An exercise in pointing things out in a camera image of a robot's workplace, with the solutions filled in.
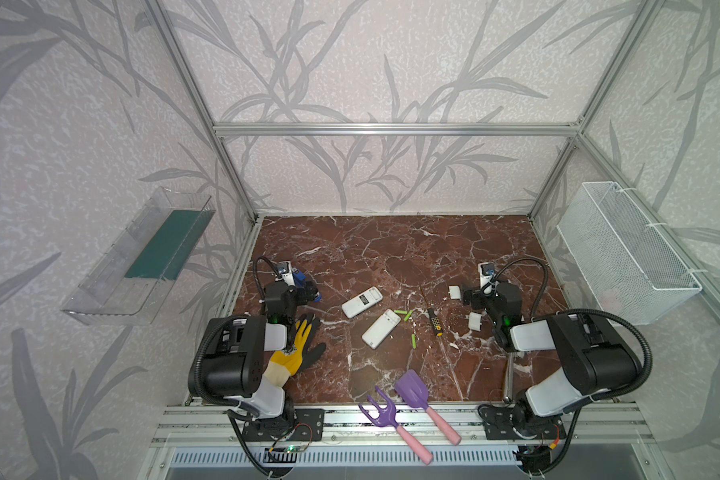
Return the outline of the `white remote with red buttons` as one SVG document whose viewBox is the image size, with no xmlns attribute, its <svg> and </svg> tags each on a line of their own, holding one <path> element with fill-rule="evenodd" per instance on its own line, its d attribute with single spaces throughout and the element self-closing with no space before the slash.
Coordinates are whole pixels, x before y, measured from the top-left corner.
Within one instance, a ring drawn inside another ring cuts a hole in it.
<svg viewBox="0 0 720 480">
<path fill-rule="evenodd" d="M 349 318 L 354 318 L 371 307 L 377 305 L 383 295 L 377 287 L 371 287 L 341 305 L 342 312 Z"/>
</svg>

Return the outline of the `black yellow screwdriver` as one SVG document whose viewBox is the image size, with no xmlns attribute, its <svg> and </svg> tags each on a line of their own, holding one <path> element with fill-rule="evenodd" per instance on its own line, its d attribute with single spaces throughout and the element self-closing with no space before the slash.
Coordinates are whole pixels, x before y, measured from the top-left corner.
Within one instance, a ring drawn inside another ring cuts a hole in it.
<svg viewBox="0 0 720 480">
<path fill-rule="evenodd" d="M 424 289 L 422 287 L 419 287 L 420 294 L 422 296 L 422 299 L 425 302 L 426 306 L 426 314 L 429 319 L 430 325 L 433 329 L 433 332 L 436 337 L 441 337 L 443 335 L 443 327 L 440 322 L 439 317 L 437 316 L 437 313 L 434 309 L 433 304 L 429 301 Z"/>
</svg>

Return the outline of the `white air conditioner remote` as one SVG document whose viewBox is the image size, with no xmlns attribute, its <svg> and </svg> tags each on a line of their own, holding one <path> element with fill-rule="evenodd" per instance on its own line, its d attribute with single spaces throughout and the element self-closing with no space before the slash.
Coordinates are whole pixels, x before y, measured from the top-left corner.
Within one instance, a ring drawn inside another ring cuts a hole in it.
<svg viewBox="0 0 720 480">
<path fill-rule="evenodd" d="M 363 342 L 372 349 L 378 348 L 381 343 L 401 322 L 401 317 L 393 310 L 386 310 L 362 334 Z"/>
</svg>

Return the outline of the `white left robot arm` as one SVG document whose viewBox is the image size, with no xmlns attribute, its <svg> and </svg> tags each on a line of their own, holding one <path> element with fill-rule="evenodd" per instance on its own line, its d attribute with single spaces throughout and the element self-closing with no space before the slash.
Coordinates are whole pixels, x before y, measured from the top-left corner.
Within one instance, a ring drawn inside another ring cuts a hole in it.
<svg viewBox="0 0 720 480">
<path fill-rule="evenodd" d="M 274 428 L 295 423 L 287 381 L 311 367 L 326 345 L 314 344 L 321 320 L 297 317 L 297 308 L 320 299 L 313 280 L 275 281 L 260 288 L 257 315 L 209 321 L 188 374 L 192 396 L 231 409 L 234 422 Z"/>
</svg>

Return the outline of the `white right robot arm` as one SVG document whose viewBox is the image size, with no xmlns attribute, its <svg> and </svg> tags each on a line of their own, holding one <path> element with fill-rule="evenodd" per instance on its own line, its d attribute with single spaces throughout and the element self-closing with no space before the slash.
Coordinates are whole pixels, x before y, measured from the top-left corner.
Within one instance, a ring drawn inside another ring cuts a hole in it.
<svg viewBox="0 0 720 480">
<path fill-rule="evenodd" d="M 558 356 L 560 367 L 515 400 L 511 418 L 518 426 L 631 393 L 652 372 L 646 338 L 610 312 L 575 308 L 525 322 L 520 290 L 508 282 L 468 289 L 462 302 L 487 314 L 493 337 L 506 352 L 554 351 Z"/>
</svg>

